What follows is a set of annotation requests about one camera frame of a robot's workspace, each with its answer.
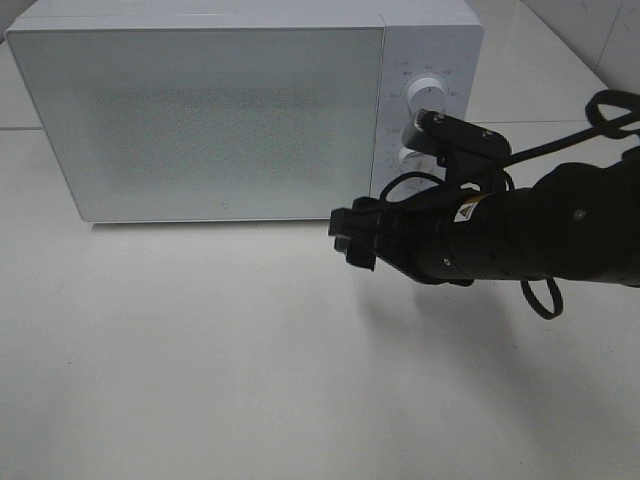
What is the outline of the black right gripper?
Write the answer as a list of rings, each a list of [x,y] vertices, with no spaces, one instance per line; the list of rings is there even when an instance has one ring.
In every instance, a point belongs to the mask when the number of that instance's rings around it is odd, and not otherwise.
[[[427,285],[499,279],[499,229],[487,210],[500,192],[500,160],[435,158],[441,176],[401,173],[378,197],[331,211],[328,235],[349,265],[373,271],[383,261]]]

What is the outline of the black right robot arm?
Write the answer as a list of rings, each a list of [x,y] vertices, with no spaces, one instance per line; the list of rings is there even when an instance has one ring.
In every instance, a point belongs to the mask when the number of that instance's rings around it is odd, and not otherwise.
[[[434,191],[331,213],[349,264],[382,260],[423,284],[544,280],[639,285],[639,161],[564,163],[531,188]]]

